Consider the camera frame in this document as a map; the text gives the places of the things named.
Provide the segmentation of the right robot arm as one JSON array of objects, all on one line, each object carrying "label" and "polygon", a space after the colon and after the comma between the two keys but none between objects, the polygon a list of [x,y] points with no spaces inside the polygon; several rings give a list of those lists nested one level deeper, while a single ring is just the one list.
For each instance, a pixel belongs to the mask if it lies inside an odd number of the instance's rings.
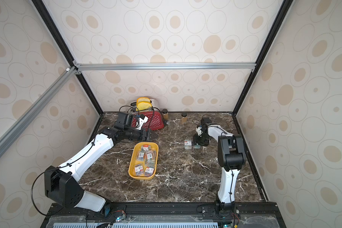
[{"label": "right robot arm", "polygon": [[217,159],[222,170],[216,210],[233,210],[238,175],[247,160],[246,147],[242,136],[229,133],[216,124],[199,125],[193,136],[193,144],[208,146],[211,138],[218,142]]}]

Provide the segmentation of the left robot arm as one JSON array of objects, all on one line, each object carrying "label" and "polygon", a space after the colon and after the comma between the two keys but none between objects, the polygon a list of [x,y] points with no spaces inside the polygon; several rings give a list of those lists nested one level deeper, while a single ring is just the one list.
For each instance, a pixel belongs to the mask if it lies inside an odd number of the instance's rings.
[{"label": "left robot arm", "polygon": [[59,167],[49,166],[44,171],[45,196],[66,209],[82,208],[111,214],[111,202],[100,195],[85,191],[79,180],[105,152],[122,140],[150,142],[158,135],[150,128],[132,127],[133,117],[119,112],[113,126],[105,126],[81,151]]}]

